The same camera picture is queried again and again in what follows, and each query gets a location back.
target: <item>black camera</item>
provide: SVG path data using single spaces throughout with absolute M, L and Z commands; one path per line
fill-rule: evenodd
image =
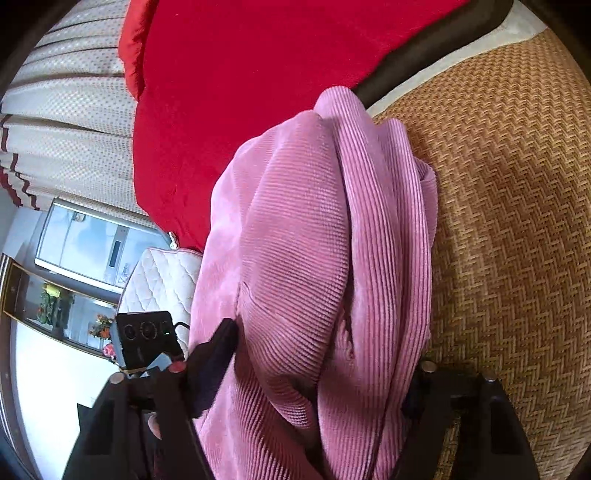
M 184 360 L 169 312 L 119 313 L 111 326 L 117 363 L 128 375 L 143 372 L 158 355 Z

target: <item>camera lens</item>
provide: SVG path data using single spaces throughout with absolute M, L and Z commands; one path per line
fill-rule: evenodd
M 152 322 L 142 322 L 142 324 L 139 326 L 139 329 L 142 332 L 142 336 L 146 340 L 154 340 L 156 335 L 158 335 L 156 325 L 154 325 Z
M 133 325 L 125 325 L 125 328 L 123 329 L 123 333 L 125 334 L 125 337 L 128 340 L 135 340 L 135 337 L 137 335 Z
M 165 335 L 170 335 L 171 325 L 168 322 L 162 322 L 160 324 L 160 330 Z

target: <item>finger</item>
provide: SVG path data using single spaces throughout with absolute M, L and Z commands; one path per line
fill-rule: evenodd
M 162 440 L 162 435 L 160 435 L 160 425 L 158 425 L 158 419 L 156 418 L 155 413 L 152 413 L 148 418 L 148 427 L 158 440 Z

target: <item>flower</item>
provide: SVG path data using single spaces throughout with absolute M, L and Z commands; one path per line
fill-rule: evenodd
M 116 360 L 115 348 L 113 347 L 112 343 L 107 343 L 103 347 L 103 355 L 106 356 L 107 358 L 110 358 L 113 361 Z

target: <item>woven seat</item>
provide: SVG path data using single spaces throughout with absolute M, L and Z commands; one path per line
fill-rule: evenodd
M 427 354 L 493 368 L 542 478 L 566 478 L 591 442 L 591 86 L 546 30 L 452 67 L 386 118 L 439 180 Z

